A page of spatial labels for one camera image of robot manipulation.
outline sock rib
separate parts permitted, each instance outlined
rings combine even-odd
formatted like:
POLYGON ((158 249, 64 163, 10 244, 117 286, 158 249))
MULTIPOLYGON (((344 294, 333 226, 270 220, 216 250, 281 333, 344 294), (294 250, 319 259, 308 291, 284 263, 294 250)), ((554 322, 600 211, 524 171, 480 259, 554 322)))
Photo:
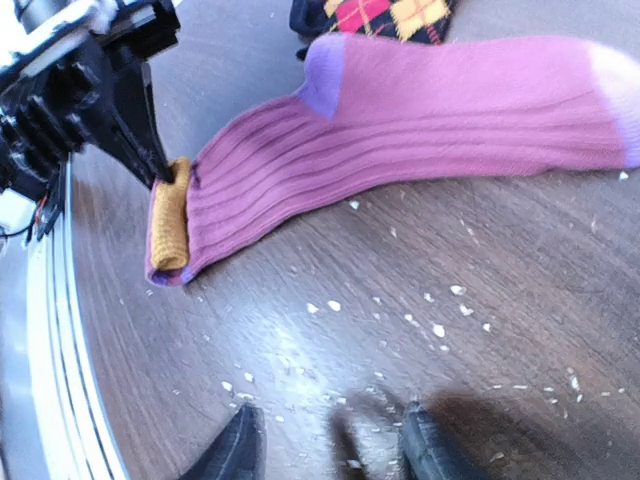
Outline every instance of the sock rib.
POLYGON ((306 82, 250 111, 198 156, 189 264, 177 285, 284 220, 374 186, 640 164, 640 68, 578 39, 425 47, 328 35, 306 82))

